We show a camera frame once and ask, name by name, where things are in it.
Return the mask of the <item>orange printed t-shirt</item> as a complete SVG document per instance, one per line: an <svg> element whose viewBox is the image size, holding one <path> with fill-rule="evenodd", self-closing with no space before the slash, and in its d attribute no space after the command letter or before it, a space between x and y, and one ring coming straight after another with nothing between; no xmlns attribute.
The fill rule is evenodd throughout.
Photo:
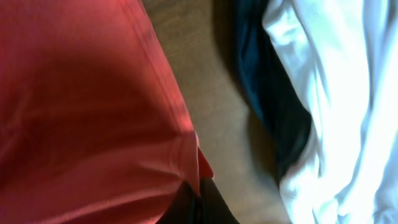
<svg viewBox="0 0 398 224"><path fill-rule="evenodd" d="M1 1L2 223L155 223L212 176L140 1Z"/></svg>

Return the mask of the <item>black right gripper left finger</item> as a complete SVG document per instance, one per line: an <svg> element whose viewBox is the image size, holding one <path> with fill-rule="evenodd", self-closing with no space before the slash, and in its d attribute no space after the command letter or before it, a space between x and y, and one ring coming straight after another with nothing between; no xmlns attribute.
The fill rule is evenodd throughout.
<svg viewBox="0 0 398 224"><path fill-rule="evenodd" d="M182 182L172 203L156 224L196 224L197 222L197 196L186 182Z"/></svg>

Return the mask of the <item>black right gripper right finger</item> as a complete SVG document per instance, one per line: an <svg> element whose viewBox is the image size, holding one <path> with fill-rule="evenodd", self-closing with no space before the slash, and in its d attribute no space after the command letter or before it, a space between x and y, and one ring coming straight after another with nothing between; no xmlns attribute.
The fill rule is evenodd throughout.
<svg viewBox="0 0 398 224"><path fill-rule="evenodd" d="M197 208L199 224L239 224L212 178L200 181Z"/></svg>

